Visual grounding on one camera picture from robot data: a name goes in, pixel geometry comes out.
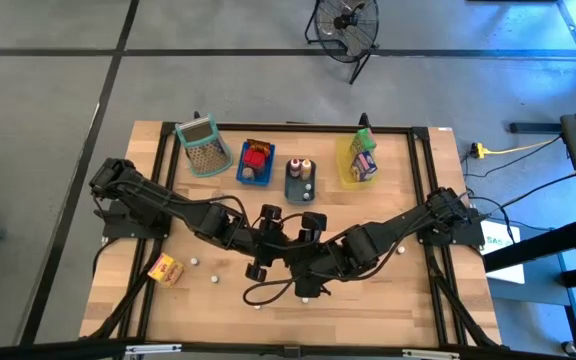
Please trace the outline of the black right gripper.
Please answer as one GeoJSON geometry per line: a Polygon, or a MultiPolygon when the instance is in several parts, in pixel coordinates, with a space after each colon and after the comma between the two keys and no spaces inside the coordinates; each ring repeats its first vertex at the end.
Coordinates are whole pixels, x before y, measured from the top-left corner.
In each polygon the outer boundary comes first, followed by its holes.
{"type": "Polygon", "coordinates": [[[320,243],[320,235],[318,230],[300,230],[296,244],[289,246],[287,267],[294,280],[296,296],[330,295],[325,284],[339,276],[341,250],[336,245],[330,249],[320,243]]]}

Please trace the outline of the red plastic container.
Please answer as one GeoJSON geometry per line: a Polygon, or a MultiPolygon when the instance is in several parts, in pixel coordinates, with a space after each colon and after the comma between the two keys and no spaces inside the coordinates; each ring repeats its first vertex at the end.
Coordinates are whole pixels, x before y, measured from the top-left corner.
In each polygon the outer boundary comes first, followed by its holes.
{"type": "Polygon", "coordinates": [[[255,173],[262,173],[266,167],[267,156],[263,151],[253,150],[248,148],[244,152],[243,164],[247,168],[251,168],[255,173]]]}

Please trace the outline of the blue Frosted Flakes cereal box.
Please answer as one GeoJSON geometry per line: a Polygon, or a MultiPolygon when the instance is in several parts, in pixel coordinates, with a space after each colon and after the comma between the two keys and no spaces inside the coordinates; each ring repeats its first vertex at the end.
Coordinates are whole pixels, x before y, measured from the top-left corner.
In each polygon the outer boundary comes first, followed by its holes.
{"type": "Polygon", "coordinates": [[[376,161],[370,151],[358,153],[351,164],[351,175],[356,182],[370,181],[377,170],[376,161]]]}

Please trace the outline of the green Apple Jacks cereal box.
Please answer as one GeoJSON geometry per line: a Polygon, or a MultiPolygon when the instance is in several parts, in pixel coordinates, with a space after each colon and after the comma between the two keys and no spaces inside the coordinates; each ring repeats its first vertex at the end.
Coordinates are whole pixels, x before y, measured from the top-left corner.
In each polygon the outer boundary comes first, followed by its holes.
{"type": "Polygon", "coordinates": [[[353,156],[365,151],[372,153],[376,146],[372,130],[370,128],[362,128],[355,133],[350,145],[350,152],[353,156]]]}

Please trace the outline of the grey plastic bin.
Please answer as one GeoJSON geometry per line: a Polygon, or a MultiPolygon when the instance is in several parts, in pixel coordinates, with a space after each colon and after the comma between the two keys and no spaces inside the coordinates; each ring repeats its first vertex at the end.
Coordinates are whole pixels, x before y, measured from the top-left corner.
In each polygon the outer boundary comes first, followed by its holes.
{"type": "Polygon", "coordinates": [[[316,170],[317,170],[317,166],[316,166],[314,161],[309,159],[312,162],[312,174],[311,174],[311,177],[309,180],[304,181],[301,179],[301,174],[300,174],[299,178],[294,178],[289,174],[289,163],[291,160],[289,160],[285,166],[284,196],[287,199],[287,201],[289,203],[292,203],[292,204],[305,205],[305,204],[312,203],[316,198],[316,170]],[[305,189],[304,189],[304,186],[308,183],[310,183],[312,185],[311,191],[305,191],[305,189]],[[311,194],[311,200],[309,200],[309,201],[304,200],[303,199],[304,193],[310,193],[311,194]]]}

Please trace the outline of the blue plastic bin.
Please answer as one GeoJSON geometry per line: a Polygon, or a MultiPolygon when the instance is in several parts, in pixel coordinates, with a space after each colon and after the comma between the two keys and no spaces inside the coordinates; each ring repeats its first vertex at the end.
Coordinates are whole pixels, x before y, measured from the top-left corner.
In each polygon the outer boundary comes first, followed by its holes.
{"type": "Polygon", "coordinates": [[[267,186],[272,178],[272,168],[274,162],[274,155],[275,155],[275,145],[271,144],[271,152],[270,155],[267,156],[266,159],[266,167],[262,173],[255,173],[253,180],[244,179],[242,176],[242,170],[245,168],[243,164],[243,156],[244,152],[249,148],[247,141],[242,144],[237,172],[236,172],[236,179],[245,185],[256,185],[256,186],[267,186]]]}

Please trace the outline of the yellow plastic bin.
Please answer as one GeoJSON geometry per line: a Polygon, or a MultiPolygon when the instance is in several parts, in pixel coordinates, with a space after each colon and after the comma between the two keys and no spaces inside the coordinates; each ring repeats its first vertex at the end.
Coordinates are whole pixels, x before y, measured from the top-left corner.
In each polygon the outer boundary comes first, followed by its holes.
{"type": "Polygon", "coordinates": [[[355,180],[350,171],[354,160],[350,152],[351,143],[351,135],[343,135],[335,140],[335,159],[340,186],[345,190],[367,190],[378,182],[379,175],[375,174],[370,180],[365,182],[357,182],[355,180]]]}

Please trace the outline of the yellow cereal box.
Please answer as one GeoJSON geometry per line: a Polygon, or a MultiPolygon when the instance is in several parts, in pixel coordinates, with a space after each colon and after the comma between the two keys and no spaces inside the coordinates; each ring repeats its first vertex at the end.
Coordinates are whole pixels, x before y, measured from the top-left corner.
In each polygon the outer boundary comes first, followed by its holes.
{"type": "Polygon", "coordinates": [[[184,272],[184,265],[173,257],[161,253],[147,275],[164,287],[172,287],[184,272]]]}

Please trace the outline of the white paper sign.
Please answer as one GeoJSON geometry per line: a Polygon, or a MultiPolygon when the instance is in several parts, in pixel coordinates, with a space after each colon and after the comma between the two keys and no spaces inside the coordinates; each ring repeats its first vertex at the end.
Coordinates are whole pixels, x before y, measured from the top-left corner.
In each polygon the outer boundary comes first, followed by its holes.
{"type": "MultiPolygon", "coordinates": [[[[484,244],[479,246],[481,255],[487,255],[497,250],[503,249],[520,241],[520,230],[518,227],[507,228],[505,224],[499,224],[484,220],[480,223],[484,244]]],[[[489,279],[502,280],[516,284],[524,284],[524,268],[522,265],[514,265],[500,270],[486,271],[489,279]]]]}

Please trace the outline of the black floor fan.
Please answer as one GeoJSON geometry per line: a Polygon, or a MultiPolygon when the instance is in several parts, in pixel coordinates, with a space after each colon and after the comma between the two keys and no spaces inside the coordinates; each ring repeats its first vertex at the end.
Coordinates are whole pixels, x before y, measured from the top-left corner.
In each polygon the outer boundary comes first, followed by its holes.
{"type": "Polygon", "coordinates": [[[348,80],[353,85],[379,49],[379,26],[377,0],[315,0],[304,38],[333,60],[353,64],[348,80]]]}

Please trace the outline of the black floor bar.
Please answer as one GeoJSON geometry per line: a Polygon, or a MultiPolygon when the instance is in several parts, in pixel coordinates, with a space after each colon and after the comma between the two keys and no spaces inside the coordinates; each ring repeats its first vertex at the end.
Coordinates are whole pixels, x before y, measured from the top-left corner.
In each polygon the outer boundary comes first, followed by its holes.
{"type": "Polygon", "coordinates": [[[560,123],[512,122],[509,130],[515,134],[560,134],[562,126],[560,123]]]}

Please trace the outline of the silver metal bracket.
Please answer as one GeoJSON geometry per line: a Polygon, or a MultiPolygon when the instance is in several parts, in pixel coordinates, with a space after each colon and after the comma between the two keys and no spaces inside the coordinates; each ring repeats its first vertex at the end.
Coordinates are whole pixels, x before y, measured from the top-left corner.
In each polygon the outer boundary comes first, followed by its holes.
{"type": "Polygon", "coordinates": [[[161,354],[161,353],[174,353],[181,352],[183,346],[181,344],[143,344],[143,345],[129,345],[125,348],[126,355],[148,355],[148,354],[161,354]]]}
{"type": "Polygon", "coordinates": [[[459,353],[423,349],[403,349],[402,357],[417,360],[460,360],[459,353]]]}

